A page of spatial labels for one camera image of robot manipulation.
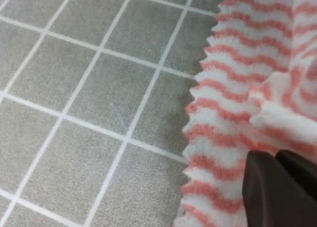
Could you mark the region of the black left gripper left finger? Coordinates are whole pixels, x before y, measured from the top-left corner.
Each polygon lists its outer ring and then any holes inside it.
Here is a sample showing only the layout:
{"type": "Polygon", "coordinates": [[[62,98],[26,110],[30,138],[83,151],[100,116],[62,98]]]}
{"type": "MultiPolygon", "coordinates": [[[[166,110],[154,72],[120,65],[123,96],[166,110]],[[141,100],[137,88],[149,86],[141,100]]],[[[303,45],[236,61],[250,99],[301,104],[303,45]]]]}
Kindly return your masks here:
{"type": "Polygon", "coordinates": [[[267,152],[247,155],[242,187],[250,227],[315,227],[317,200],[267,152]]]}

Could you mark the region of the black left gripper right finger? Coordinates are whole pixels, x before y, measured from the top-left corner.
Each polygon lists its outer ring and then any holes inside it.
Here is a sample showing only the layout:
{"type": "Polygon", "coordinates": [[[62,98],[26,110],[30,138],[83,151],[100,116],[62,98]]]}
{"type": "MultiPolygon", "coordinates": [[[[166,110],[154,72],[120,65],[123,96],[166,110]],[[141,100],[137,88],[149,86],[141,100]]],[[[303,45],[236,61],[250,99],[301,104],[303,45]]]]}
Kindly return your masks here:
{"type": "Polygon", "coordinates": [[[288,150],[280,150],[276,159],[302,186],[305,191],[317,199],[317,165],[308,159],[288,150]]]}

